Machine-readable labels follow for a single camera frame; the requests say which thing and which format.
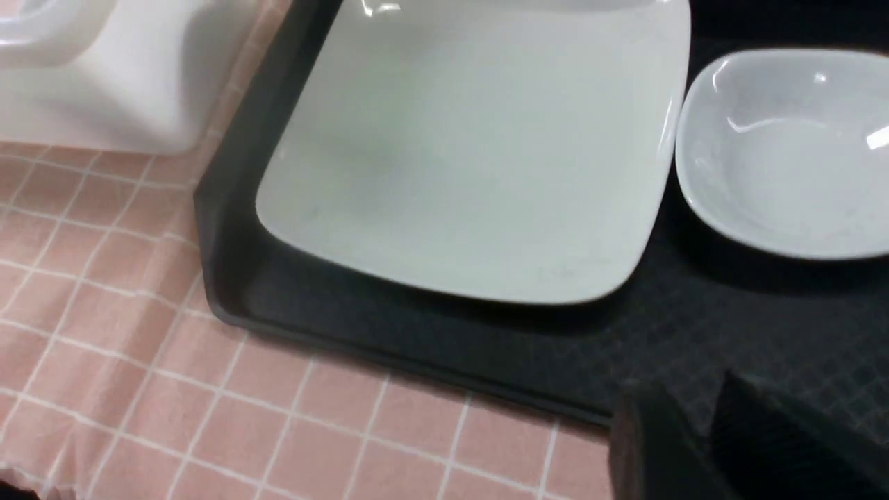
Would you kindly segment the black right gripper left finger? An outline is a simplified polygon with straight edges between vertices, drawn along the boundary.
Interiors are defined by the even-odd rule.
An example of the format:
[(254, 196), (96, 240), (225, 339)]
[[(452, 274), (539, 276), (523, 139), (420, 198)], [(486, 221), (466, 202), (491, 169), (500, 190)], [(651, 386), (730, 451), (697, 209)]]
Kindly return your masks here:
[(743, 499), (660, 383), (625, 381), (610, 421), (614, 499)]

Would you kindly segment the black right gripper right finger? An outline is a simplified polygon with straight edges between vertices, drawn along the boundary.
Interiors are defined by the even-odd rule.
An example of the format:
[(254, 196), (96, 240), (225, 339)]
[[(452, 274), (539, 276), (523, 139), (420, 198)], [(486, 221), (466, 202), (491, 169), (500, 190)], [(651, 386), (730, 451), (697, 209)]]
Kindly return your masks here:
[(886, 499), (887, 449), (764, 379), (727, 371), (711, 458), (745, 499)]

